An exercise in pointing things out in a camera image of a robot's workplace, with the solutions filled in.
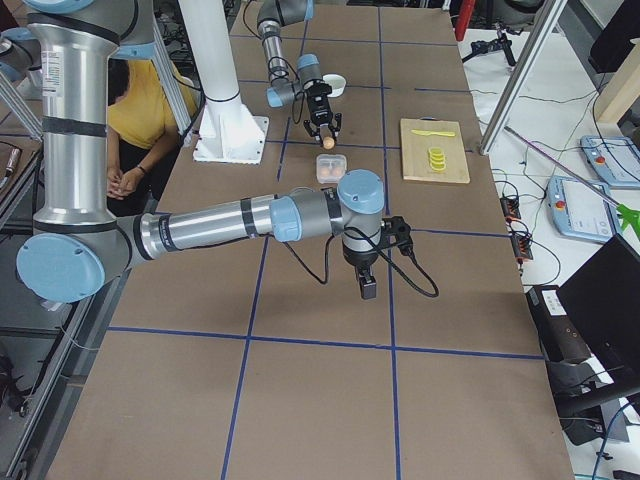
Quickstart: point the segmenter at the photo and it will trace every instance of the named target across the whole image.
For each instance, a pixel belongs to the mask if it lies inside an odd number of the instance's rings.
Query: robotic arm
[[[75,302],[96,293],[124,270],[165,253],[221,245],[273,234],[280,242],[340,235],[343,254],[354,266],[364,299],[376,296],[371,266],[384,246],[382,181],[367,170],[348,172],[337,189],[299,188],[288,195],[265,195],[192,213],[143,214],[118,219],[111,236],[46,232],[31,237],[18,252],[23,282],[39,296]]]
[[[384,256],[381,249],[398,246],[415,263],[408,226],[400,217],[382,221],[382,182],[364,170],[349,172],[337,189],[297,189],[282,197],[243,199],[193,213],[116,219],[106,206],[107,59],[116,52],[135,57],[146,51],[150,28],[136,26],[135,20],[147,18],[150,24],[150,2],[25,1],[39,10],[29,14],[29,27],[42,45],[45,203],[34,215],[35,235],[21,247],[17,268],[39,296],[78,301],[164,253],[267,234],[282,242],[341,235],[344,257],[356,269],[363,298],[375,296],[371,266],[378,255]],[[282,12],[282,5],[277,10]],[[321,81],[317,63],[299,63],[300,91],[314,105],[312,119],[321,124],[318,129],[327,121],[335,136],[326,102],[330,89]],[[278,85],[283,72],[274,70]],[[231,101],[221,108],[233,106]]]
[[[328,99],[331,86],[322,79],[318,59],[312,54],[302,55],[298,59],[297,73],[293,72],[295,79],[291,79],[290,64],[282,53],[281,28],[311,17],[313,0],[268,0],[260,8],[258,34],[271,83],[267,89],[267,100],[272,107],[282,107],[306,97],[309,119],[304,121],[304,127],[320,145],[331,149],[342,127],[342,114],[331,111]],[[328,135],[323,136],[323,130],[328,131]]]

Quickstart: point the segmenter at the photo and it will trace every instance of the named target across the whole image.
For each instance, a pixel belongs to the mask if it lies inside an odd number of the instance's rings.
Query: yellow knife
[[[428,137],[429,135],[438,135],[440,137],[455,137],[456,132],[434,132],[432,130],[411,130],[411,133],[415,133],[416,135],[423,135]]]

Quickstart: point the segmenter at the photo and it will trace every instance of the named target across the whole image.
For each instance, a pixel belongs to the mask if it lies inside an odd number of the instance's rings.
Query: wooden table
[[[257,7],[248,15],[254,24]],[[362,301],[340,242],[314,283],[273,239],[167,255],[131,275],[47,478],[569,479],[572,472],[447,14],[317,6],[283,31],[348,86],[349,169],[383,178],[441,296],[379,260]],[[244,102],[271,118],[260,166],[182,152],[159,210],[318,188],[322,153],[265,101],[259,41],[232,43]],[[460,122],[471,183],[402,181],[400,118]],[[319,271],[324,239],[295,245]],[[394,259],[414,274],[404,258]]]

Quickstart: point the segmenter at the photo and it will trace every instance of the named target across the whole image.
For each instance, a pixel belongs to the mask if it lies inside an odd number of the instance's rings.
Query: yellow shirt
[[[176,120],[162,90],[151,60],[130,60],[129,89],[126,96],[108,110],[108,123],[120,138],[131,145],[151,149],[165,128],[177,128]],[[175,66],[174,74],[180,78]],[[196,104],[188,87],[179,85],[190,115]]]

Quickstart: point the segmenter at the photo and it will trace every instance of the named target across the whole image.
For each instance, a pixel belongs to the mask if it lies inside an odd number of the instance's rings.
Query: black hair
[[[129,64],[126,60],[109,59],[108,105],[116,103],[116,98],[129,89]]]

